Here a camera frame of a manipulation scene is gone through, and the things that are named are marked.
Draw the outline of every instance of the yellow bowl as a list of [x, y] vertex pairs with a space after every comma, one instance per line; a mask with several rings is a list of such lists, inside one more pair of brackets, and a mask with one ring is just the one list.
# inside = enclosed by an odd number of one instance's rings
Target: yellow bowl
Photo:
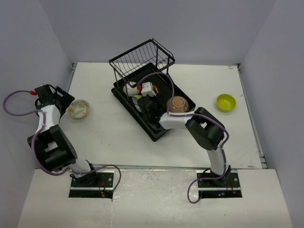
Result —
[[233, 96], [229, 94], [221, 94], [217, 98], [217, 105], [221, 112], [230, 112], [236, 107], [237, 102]]

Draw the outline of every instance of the white platform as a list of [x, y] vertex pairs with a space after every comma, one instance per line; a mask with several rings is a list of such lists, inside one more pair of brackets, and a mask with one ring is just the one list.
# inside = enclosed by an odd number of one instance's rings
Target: white platform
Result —
[[[261, 168], [258, 148], [252, 130], [236, 66], [173, 65], [170, 75], [197, 105], [218, 118], [230, 133], [225, 145], [228, 162], [233, 168]], [[152, 142], [146, 132], [113, 96], [115, 82], [108, 63], [78, 63], [70, 87], [76, 99], [91, 105], [83, 120], [67, 114], [60, 122], [78, 155], [93, 163], [210, 167], [205, 150], [187, 131], [171, 130]], [[216, 108], [219, 94], [233, 95], [237, 106], [231, 113]]]
[[53, 177], [36, 170], [18, 228], [293, 227], [275, 170], [238, 170], [243, 198], [203, 199], [195, 205], [186, 197], [195, 171], [122, 173], [112, 203], [68, 198], [68, 174]]

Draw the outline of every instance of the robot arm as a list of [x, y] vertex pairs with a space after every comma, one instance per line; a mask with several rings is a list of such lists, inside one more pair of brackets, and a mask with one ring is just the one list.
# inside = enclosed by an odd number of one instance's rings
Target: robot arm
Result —
[[[38, 99], [35, 103], [38, 113], [39, 126], [37, 131], [44, 125], [44, 130], [35, 139], [35, 152], [40, 164], [49, 171], [59, 172], [64, 167], [76, 163], [76, 151], [66, 135], [59, 127], [59, 121], [66, 112], [74, 97], [59, 88], [50, 89], [51, 85], [42, 85], [35, 89]], [[33, 136], [28, 138], [31, 145]]]
[[219, 120], [202, 107], [199, 107], [195, 112], [164, 113], [159, 123], [164, 129], [188, 130], [200, 147], [207, 150], [212, 173], [218, 176], [225, 173], [226, 177], [229, 175], [231, 168], [227, 163], [225, 165], [220, 148], [224, 139], [224, 132], [217, 125], [200, 117], [199, 114], [209, 117], [224, 127]]

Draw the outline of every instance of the black tray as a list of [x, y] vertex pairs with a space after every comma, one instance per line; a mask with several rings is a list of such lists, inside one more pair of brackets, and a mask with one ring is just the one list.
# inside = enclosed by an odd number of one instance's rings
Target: black tray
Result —
[[[140, 69], [134, 71], [125, 77], [125, 80], [132, 82], [139, 82], [144, 76], [159, 71], [159, 69], [153, 64], [148, 63], [147, 65], [141, 67]], [[153, 75], [145, 80], [145, 82], [152, 82], [159, 88], [159, 96], [160, 101], [164, 104], [172, 96], [172, 87], [169, 79], [164, 75]], [[139, 123], [139, 125], [147, 132], [153, 142], [156, 142], [160, 137], [162, 137], [168, 130], [161, 128], [161, 130], [155, 130], [151, 128], [143, 119], [142, 114], [135, 108], [131, 99], [128, 99], [126, 94], [123, 92], [123, 87], [125, 86], [124, 79], [120, 79], [119, 81], [114, 83], [114, 88], [111, 90], [114, 96], [124, 105], [124, 107], [128, 110], [128, 112], [133, 116], [133, 118]], [[189, 111], [194, 110], [195, 104], [194, 102], [179, 89], [176, 85], [174, 85], [174, 95], [184, 97], [189, 103]]]

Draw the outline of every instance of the wire basket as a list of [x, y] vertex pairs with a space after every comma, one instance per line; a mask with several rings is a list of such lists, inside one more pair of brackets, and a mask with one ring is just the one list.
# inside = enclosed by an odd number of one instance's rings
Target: wire basket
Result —
[[[113, 84], [114, 88], [111, 90], [112, 93], [147, 132], [150, 138], [154, 142], [157, 141], [168, 130], [163, 129], [159, 121], [147, 120], [141, 111], [136, 108], [132, 98], [128, 95], [128, 90], [126, 89], [126, 93], [124, 92], [124, 88], [127, 84], [132, 88], [136, 87], [143, 77], [153, 72], [167, 70], [166, 73], [169, 75], [169, 67], [175, 63], [173, 54], [155, 39], [149, 39], [110, 59], [109, 63], [114, 69], [116, 79]], [[166, 103], [172, 96], [171, 83], [166, 76], [160, 74], [155, 74], [147, 80], [158, 89], [157, 97], [164, 108], [163, 112], [160, 112], [160, 115], [162, 115], [166, 112]], [[176, 85], [174, 85], [174, 94], [184, 97], [188, 101], [190, 109], [195, 107], [193, 101]]]
[[157, 72], [167, 69], [169, 74], [169, 66], [175, 63], [175, 59], [168, 49], [152, 38], [110, 59], [109, 63], [114, 69], [116, 82], [118, 75], [126, 84], [134, 88], [136, 85], [129, 83], [128, 75], [147, 64], [153, 64]]

